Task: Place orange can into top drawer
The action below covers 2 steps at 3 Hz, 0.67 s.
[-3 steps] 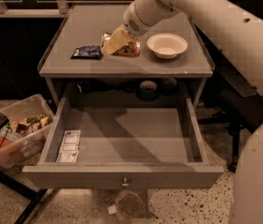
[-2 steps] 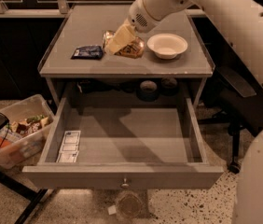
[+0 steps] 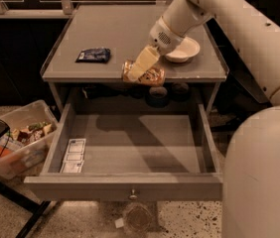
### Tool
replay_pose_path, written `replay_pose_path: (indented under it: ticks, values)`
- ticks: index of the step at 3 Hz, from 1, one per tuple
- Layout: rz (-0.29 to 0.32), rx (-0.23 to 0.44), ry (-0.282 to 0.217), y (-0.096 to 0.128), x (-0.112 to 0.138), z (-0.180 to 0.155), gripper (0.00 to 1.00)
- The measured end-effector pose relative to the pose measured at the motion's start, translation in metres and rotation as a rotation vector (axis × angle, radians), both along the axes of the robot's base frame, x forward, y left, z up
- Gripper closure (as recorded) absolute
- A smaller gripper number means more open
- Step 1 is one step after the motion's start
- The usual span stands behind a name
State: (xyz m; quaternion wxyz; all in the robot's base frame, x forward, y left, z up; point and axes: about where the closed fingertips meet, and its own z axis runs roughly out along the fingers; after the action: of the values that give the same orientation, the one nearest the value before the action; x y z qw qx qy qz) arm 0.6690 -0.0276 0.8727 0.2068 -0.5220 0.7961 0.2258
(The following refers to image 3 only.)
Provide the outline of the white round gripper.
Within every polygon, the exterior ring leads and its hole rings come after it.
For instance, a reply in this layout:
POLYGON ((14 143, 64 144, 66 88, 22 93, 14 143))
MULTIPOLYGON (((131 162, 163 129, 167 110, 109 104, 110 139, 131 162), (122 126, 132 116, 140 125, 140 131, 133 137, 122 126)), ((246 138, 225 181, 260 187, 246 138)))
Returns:
POLYGON ((149 32, 149 44, 132 63, 127 78, 134 82, 151 68, 160 58, 172 52, 184 38, 170 30, 160 17, 149 32))

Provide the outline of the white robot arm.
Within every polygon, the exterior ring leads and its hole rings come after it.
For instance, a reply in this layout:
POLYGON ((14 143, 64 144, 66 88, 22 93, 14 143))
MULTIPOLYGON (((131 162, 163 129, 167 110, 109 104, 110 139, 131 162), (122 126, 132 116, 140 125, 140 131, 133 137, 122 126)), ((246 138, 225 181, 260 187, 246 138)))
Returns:
POLYGON ((271 103, 247 118, 228 145, 222 238, 280 238, 280 27, 245 0, 173 0, 125 76, 138 80, 207 16, 215 17, 271 103))

